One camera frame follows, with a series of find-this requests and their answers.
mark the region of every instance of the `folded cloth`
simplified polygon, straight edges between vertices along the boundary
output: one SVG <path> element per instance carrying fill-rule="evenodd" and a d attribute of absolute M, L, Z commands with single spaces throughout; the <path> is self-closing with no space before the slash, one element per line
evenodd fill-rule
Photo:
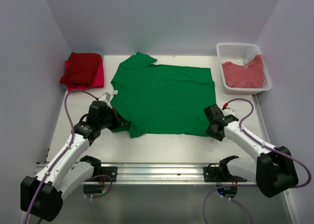
<path fill-rule="evenodd" d="M 257 55 L 241 66 L 231 62 L 222 64 L 226 84 L 236 88 L 261 88 L 264 80 L 262 56 Z"/>
<path fill-rule="evenodd" d="M 68 68 L 68 61 L 65 61 L 65 69 Z M 83 85 L 78 85 L 77 87 L 73 88 L 70 86 L 67 86 L 68 92 L 72 90 L 86 90 L 86 89 L 91 89 L 91 88 L 103 88 L 105 85 L 105 75 L 104 75 L 104 66 L 103 62 L 101 61 L 97 72 L 96 76 L 94 78 L 94 81 L 91 86 L 83 86 Z"/>
<path fill-rule="evenodd" d="M 95 53 L 71 53 L 68 68 L 60 79 L 61 84 L 72 88 L 81 85 L 91 87 L 102 57 Z"/>

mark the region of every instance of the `table surface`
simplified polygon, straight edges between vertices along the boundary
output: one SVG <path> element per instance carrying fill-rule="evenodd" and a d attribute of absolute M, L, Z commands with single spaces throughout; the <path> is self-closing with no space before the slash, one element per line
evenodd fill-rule
<path fill-rule="evenodd" d="M 130 56 L 104 56 L 105 88 L 88 90 L 95 96 L 105 92 L 112 93 L 111 79 L 119 64 Z M 211 68 L 215 81 L 216 101 L 223 106 L 234 98 L 245 98 L 253 101 L 252 95 L 227 95 L 223 84 L 216 56 L 152 56 L 157 58 L 156 64 L 170 64 Z M 88 112 L 93 98 L 84 93 L 74 93 L 68 98 L 68 109 L 76 124 L 81 116 Z M 250 111 L 246 102 L 236 101 L 230 104 L 240 119 Z M 244 125 L 262 138 L 262 131 L 256 111 L 244 122 Z M 70 135 L 70 124 L 62 106 L 47 162 L 57 154 Z M 210 137 L 174 134 L 145 134 L 139 138 L 130 138 L 129 132 L 112 133 L 102 130 L 101 136 L 81 157 L 89 155 L 100 159 L 103 163 L 218 163 L 220 160 L 238 155 L 252 161 L 251 157 L 231 140 L 224 138 L 219 142 Z"/>

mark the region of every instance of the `laundry basket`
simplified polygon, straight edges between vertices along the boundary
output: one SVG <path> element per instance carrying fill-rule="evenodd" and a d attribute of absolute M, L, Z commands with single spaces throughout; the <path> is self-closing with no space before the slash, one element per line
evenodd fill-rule
<path fill-rule="evenodd" d="M 253 44 L 247 43 L 219 43 L 216 46 L 219 59 L 219 68 L 221 71 L 222 82 L 226 94 L 257 94 L 261 91 L 271 89 L 271 82 L 267 67 L 264 65 L 264 81 L 261 88 L 235 88 L 226 84 L 222 64 L 228 61 L 238 65 L 245 65 L 250 62 L 256 55 L 261 55 L 259 48 Z"/>

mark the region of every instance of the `wall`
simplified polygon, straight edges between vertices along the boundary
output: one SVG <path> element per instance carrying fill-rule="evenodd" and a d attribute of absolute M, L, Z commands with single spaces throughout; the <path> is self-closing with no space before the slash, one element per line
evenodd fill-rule
<path fill-rule="evenodd" d="M 73 51 L 216 55 L 255 43 L 278 0 L 47 0 Z"/>
<path fill-rule="evenodd" d="M 260 34 L 273 88 L 259 95 L 271 142 L 288 147 L 314 172 L 313 0 L 280 0 Z M 307 175 L 297 167 L 300 182 Z M 313 223 L 314 184 L 293 190 L 303 223 Z"/>
<path fill-rule="evenodd" d="M 20 218 L 20 183 L 43 160 L 70 49 L 45 0 L 0 0 L 1 223 Z"/>

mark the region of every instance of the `green shirt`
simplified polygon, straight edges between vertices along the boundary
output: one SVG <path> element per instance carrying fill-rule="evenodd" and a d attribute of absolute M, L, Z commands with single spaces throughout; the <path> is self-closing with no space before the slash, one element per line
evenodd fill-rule
<path fill-rule="evenodd" d="M 210 68 L 155 65 L 137 53 L 119 65 L 112 79 L 118 91 L 111 101 L 129 123 L 115 131 L 130 137 L 152 134 L 208 136 L 204 108 L 216 104 Z"/>

